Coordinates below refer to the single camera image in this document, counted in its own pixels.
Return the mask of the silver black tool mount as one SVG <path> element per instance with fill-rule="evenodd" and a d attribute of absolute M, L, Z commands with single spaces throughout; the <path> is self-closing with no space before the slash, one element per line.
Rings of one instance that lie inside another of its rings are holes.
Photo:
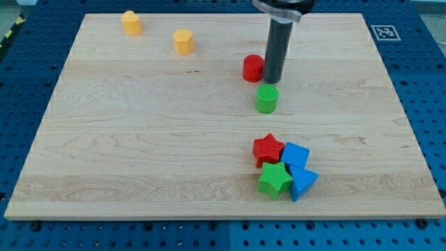
<path fill-rule="evenodd" d="M 278 22 L 299 22 L 315 5 L 316 0 L 252 0 L 255 9 Z"/>

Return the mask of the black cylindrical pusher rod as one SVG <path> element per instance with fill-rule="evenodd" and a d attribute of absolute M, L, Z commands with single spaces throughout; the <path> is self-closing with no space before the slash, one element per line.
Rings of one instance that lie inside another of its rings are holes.
<path fill-rule="evenodd" d="M 292 28 L 292 22 L 281 23 L 274 19 L 270 21 L 263 66 L 263 80 L 269 84 L 276 84 L 282 78 Z"/>

